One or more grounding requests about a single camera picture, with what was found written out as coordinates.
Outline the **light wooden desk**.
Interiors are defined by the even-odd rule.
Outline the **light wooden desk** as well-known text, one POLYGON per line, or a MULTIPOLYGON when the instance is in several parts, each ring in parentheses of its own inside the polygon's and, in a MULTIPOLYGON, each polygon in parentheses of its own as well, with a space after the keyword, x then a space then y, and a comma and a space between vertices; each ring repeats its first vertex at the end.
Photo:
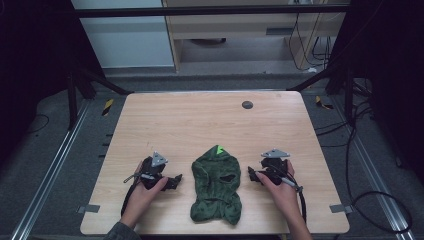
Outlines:
MULTIPOLYGON (((165 7, 240 6, 240 5, 318 5, 347 4, 350 0, 161 0, 165 7)), ((170 38, 219 39, 282 36, 295 66, 312 63, 309 55, 319 37, 338 35, 345 18, 338 13, 234 14, 168 16, 170 38)))

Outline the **black curtain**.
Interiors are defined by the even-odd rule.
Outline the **black curtain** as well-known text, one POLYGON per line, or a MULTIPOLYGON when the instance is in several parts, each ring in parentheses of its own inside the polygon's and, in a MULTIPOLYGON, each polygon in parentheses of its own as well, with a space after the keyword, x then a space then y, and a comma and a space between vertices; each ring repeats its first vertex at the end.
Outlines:
POLYGON ((73 9, 71 0, 0 0, 0 169, 38 103, 67 87, 66 59, 103 74, 80 20, 53 14, 73 9))
POLYGON ((350 0, 331 61, 372 83, 372 103, 399 157, 424 185, 424 0, 350 0))

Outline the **black horizontal frame bar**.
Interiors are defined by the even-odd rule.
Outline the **black horizontal frame bar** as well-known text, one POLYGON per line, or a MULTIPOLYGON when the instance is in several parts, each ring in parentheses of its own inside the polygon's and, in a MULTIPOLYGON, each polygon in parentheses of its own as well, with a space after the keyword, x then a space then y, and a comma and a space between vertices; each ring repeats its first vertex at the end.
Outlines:
POLYGON ((192 6, 121 9, 78 9, 72 12, 80 18, 100 17, 153 17, 153 16, 201 16, 234 14, 286 14, 286 13, 338 13, 348 12, 350 4, 318 5, 240 5, 240 6, 192 6))

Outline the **black metal stand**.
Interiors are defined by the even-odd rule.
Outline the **black metal stand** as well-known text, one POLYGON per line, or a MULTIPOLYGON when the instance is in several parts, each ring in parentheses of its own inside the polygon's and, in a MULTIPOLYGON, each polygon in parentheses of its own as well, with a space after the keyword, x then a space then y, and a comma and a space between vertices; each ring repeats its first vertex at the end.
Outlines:
POLYGON ((328 78, 329 81, 325 87, 325 91, 330 94, 337 94, 341 89, 344 90, 344 116, 348 121, 348 124, 354 125, 353 116, 353 85, 354 77, 353 70, 348 64, 333 63, 330 64, 326 69, 310 77, 306 81, 288 88, 288 91, 303 91, 308 86, 324 79, 328 78))
POLYGON ((95 74, 87 69, 79 68, 70 71, 67 76, 69 130, 72 130, 74 128, 78 119, 76 91, 79 91, 84 99, 93 99, 96 96, 96 91, 91 84, 92 81, 101 84, 102 86, 112 90, 117 94, 131 94, 131 91, 125 90, 115 85, 114 83, 108 81, 105 77, 95 74))

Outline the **metal floor rail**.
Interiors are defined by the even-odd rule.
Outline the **metal floor rail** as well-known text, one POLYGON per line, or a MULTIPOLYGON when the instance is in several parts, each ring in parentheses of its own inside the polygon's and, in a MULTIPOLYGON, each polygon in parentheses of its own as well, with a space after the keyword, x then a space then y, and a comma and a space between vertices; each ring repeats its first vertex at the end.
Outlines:
POLYGON ((42 182, 40 183, 34 197, 32 198, 25 214, 15 227, 10 240, 27 240, 31 230, 38 219, 38 216, 44 207, 44 204, 51 192, 51 189, 58 177, 63 163, 65 162, 68 153, 81 129, 81 126, 87 116, 87 111, 90 107, 90 100, 83 100, 80 109, 77 112, 74 125, 67 130, 64 139, 62 140, 55 156, 45 173, 42 182))
POLYGON ((397 239, 415 240, 415 236, 411 231, 412 217, 408 217, 409 210, 406 207, 402 207, 400 201, 395 200, 392 195, 388 196, 390 193, 389 188, 373 164, 358 134, 353 137, 352 144, 372 189, 378 192, 379 203, 397 239))

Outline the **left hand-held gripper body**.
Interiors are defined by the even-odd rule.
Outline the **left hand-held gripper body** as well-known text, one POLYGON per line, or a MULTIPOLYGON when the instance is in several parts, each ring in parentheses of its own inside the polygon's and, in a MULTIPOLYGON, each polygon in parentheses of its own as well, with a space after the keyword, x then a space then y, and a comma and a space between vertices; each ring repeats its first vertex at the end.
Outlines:
POLYGON ((167 163, 168 160, 157 151, 143 160, 139 177, 146 189, 153 188, 162 178, 162 171, 167 163))

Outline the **person's right hand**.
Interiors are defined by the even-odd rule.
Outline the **person's right hand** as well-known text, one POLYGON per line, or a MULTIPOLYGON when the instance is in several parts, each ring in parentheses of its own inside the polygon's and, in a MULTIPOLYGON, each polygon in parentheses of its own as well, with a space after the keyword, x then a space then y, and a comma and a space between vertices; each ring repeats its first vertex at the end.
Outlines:
POLYGON ((282 213, 287 223, 304 223, 298 204, 297 192, 293 187, 286 183, 275 185, 267 176, 259 172, 256 172, 256 176, 270 192, 277 209, 282 213))

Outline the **yellow black striped tape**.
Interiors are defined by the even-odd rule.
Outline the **yellow black striped tape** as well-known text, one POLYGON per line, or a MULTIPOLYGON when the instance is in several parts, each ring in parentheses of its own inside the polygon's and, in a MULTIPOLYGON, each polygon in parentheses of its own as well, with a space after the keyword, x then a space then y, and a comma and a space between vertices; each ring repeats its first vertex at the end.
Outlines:
POLYGON ((321 107, 321 108, 324 108, 324 109, 328 109, 328 110, 334 109, 333 105, 331 105, 331 104, 324 104, 324 103, 322 102, 322 100, 321 100, 321 97, 320 97, 320 96, 316 96, 316 97, 315 97, 315 104, 316 104, 318 107, 321 107))
POLYGON ((111 109, 111 106, 112 106, 112 104, 113 104, 113 102, 114 102, 114 99, 108 99, 107 101, 106 101, 106 103, 105 103, 105 105, 104 105, 104 108, 103 108, 103 110, 102 110, 102 116, 107 116, 108 115, 108 113, 109 113, 109 111, 110 111, 110 109, 111 109))

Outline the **grey tape strip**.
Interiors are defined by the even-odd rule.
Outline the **grey tape strip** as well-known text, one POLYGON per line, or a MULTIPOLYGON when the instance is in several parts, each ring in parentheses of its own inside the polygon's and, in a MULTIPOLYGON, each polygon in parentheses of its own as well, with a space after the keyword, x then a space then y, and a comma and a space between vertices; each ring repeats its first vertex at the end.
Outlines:
POLYGON ((87 204, 87 205, 84 205, 84 206, 79 206, 78 209, 77 209, 77 212, 79 214, 84 214, 84 213, 87 213, 87 212, 97 213, 99 211, 99 209, 100 209, 99 205, 87 204))
POLYGON ((351 206, 344 206, 342 204, 330 205, 329 208, 332 213, 343 212, 345 214, 350 214, 353 212, 353 208, 351 206))

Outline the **person's left hand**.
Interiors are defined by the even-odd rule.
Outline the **person's left hand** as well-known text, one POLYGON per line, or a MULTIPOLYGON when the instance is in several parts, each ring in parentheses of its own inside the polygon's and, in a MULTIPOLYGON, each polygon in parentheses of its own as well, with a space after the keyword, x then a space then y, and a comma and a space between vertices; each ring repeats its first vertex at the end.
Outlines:
POLYGON ((146 189, 139 180, 135 180, 133 183, 134 189, 127 200, 127 205, 120 222, 134 229, 142 215, 147 211, 152 201, 165 187, 167 182, 168 178, 163 177, 154 187, 146 189))

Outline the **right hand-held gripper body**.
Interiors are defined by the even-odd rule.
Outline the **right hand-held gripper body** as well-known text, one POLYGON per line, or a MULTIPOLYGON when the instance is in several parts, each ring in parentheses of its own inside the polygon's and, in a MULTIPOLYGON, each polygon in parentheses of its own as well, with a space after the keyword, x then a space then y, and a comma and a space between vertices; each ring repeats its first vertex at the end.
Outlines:
POLYGON ((263 172, 275 185, 280 185, 283 178, 288 176, 287 157, 289 153, 273 148, 261 154, 263 172))

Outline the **white cabinet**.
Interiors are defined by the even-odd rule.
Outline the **white cabinet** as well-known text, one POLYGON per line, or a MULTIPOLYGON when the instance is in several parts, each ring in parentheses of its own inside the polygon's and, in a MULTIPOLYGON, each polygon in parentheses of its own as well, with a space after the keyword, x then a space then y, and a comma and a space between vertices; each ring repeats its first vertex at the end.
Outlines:
MULTIPOLYGON (((161 0, 71 0, 76 10, 161 7, 161 0)), ((173 67, 165 18, 81 18, 104 69, 173 67)))

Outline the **green fleece hooded garment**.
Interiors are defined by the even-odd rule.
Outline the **green fleece hooded garment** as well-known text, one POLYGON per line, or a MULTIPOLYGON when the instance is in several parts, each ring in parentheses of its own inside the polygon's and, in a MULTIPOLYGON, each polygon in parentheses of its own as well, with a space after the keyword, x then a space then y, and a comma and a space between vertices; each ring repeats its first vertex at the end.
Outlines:
POLYGON ((237 190, 241 170, 236 157, 216 145, 197 158, 191 166, 196 200, 190 209, 194 222, 223 219, 236 225, 241 218, 242 203, 237 190))

